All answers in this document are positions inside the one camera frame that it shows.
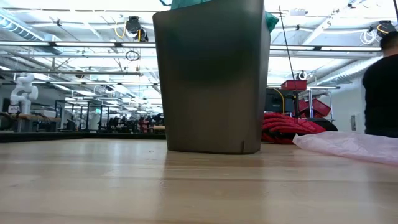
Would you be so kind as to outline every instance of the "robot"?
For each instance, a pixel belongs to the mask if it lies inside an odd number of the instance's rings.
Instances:
[[[17,78],[17,85],[11,92],[11,104],[8,107],[8,113],[30,114],[31,100],[36,100],[39,94],[37,87],[32,85],[34,79],[35,76],[32,73],[22,73],[21,76]]]

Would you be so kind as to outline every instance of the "trash can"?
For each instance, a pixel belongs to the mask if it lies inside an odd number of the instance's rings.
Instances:
[[[171,151],[260,150],[270,34],[263,0],[212,0],[154,15]]]

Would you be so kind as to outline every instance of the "wall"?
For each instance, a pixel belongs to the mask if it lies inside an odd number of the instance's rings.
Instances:
[[[2,110],[2,103],[4,98],[10,98],[11,91],[14,89],[13,85],[0,85],[0,110]],[[44,88],[37,85],[39,89],[39,97],[37,100],[32,100],[33,103],[40,103],[42,105],[54,106],[55,100],[64,100],[65,93],[56,89]]]
[[[339,131],[364,133],[365,131],[365,89],[362,77],[352,80],[352,84],[339,85],[339,90],[332,90],[333,124]],[[330,105],[329,96],[322,96],[323,103]],[[355,116],[356,131],[351,130],[351,116]]]

